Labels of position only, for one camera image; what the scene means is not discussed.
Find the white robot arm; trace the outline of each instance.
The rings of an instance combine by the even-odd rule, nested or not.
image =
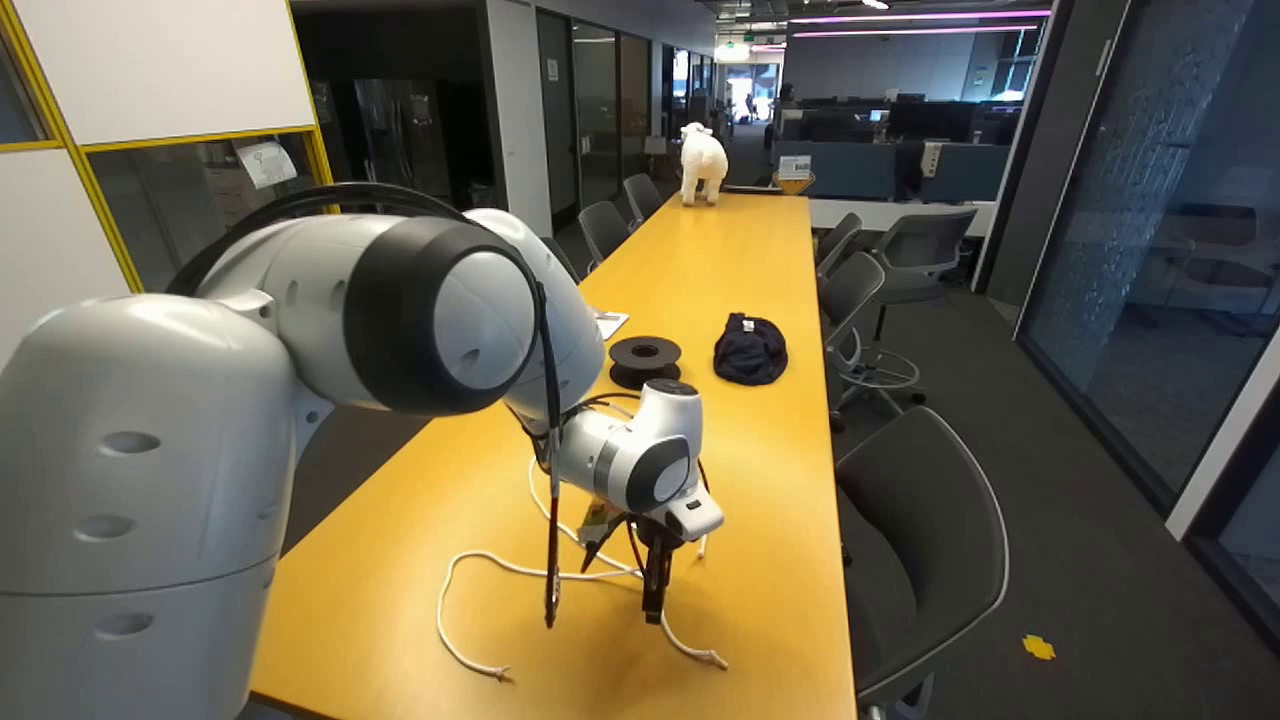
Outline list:
[[[264,221],[189,286],[54,314],[0,371],[6,716],[236,716],[334,406],[506,400],[567,483],[680,540],[726,522],[702,400],[583,406],[595,322],[508,213]]]

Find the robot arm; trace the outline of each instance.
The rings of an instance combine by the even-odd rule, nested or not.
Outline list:
[[[334,406],[506,400],[567,483],[711,532],[702,400],[653,389],[623,422],[583,406],[595,375],[592,314],[508,213],[274,221],[189,295],[44,318],[0,371],[0,710],[236,716],[292,468]]]

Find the yellow table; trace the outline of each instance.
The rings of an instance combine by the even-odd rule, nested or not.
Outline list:
[[[566,583],[559,620],[544,627],[541,579],[488,564],[462,568],[446,615],[458,646],[506,664],[513,683],[466,674],[438,646],[438,592],[458,551],[544,564],[527,439],[488,407],[438,422],[280,562],[252,687],[352,720],[855,716],[813,286],[798,196],[670,206],[583,282],[592,309],[630,314],[617,340],[673,337],[706,397],[706,468],[727,522],[706,562],[675,551],[670,620],[727,674],[675,655],[646,625],[638,583]],[[776,383],[711,371],[727,314],[784,327],[791,365]],[[566,489],[567,524],[581,507],[583,492]]]

